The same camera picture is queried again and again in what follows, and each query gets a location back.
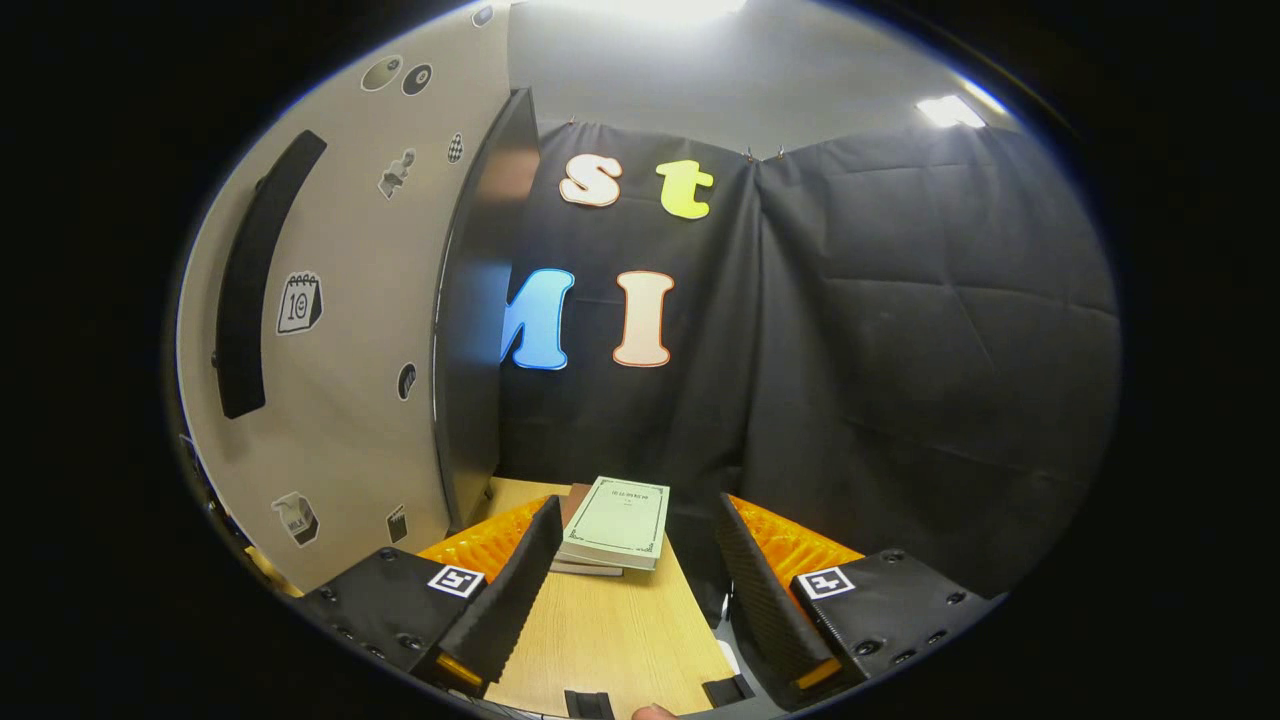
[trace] blue letter m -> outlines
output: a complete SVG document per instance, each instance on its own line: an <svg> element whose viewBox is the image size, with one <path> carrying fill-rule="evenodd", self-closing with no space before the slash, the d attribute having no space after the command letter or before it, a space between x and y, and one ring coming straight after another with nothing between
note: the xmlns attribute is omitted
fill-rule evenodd
<svg viewBox="0 0 1280 720"><path fill-rule="evenodd" d="M568 365L568 356L559 347L559 320L564 309L564 293L573 287L573 275L564 270L534 270L520 287L515 300L507 306L502 322L500 363L511 351L511 343L521 328L520 347L512 360L521 368L559 370Z"/></svg>

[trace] ribbed rubber pad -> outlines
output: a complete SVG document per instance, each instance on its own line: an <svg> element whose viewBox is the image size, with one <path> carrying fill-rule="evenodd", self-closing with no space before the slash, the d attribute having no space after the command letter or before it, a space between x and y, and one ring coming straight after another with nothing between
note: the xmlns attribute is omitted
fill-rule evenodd
<svg viewBox="0 0 1280 720"><path fill-rule="evenodd" d="M486 683L497 683L559 550L563 532L559 497L553 495L534 514L506 568L467 606L444 634L439 648Z"/></svg>
<svg viewBox="0 0 1280 720"><path fill-rule="evenodd" d="M768 662L781 675L796 680L831 660L831 650L778 584L764 553L724 493L721 493L716 542L733 578L733 592L746 612L751 634Z"/></svg>

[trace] calendar sticker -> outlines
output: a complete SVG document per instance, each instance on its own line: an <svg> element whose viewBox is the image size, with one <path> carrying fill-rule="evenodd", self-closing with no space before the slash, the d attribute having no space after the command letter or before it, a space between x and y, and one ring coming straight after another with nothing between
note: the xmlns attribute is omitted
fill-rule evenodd
<svg viewBox="0 0 1280 720"><path fill-rule="evenodd" d="M275 334L305 333L320 320L320 275L292 273L280 296L280 319Z"/></svg>

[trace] milk carton sticker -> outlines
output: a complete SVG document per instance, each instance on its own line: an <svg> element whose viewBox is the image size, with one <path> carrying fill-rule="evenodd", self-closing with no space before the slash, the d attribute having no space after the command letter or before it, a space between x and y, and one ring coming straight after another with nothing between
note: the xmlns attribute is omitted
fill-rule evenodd
<svg viewBox="0 0 1280 720"><path fill-rule="evenodd" d="M307 543L316 539L316 533L320 532L320 519L316 518L311 503L302 495L291 492L273 502L271 510L280 514L280 523L293 537L293 542L298 543L298 547L306 547Z"/></svg>

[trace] book stack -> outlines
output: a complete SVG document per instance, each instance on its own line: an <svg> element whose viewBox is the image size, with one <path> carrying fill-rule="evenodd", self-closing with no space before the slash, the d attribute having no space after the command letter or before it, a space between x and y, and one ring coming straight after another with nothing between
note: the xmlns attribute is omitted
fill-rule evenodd
<svg viewBox="0 0 1280 720"><path fill-rule="evenodd" d="M599 477L575 483L561 501L564 539L553 573L618 577L623 569L653 571L662 555L671 488Z"/></svg>

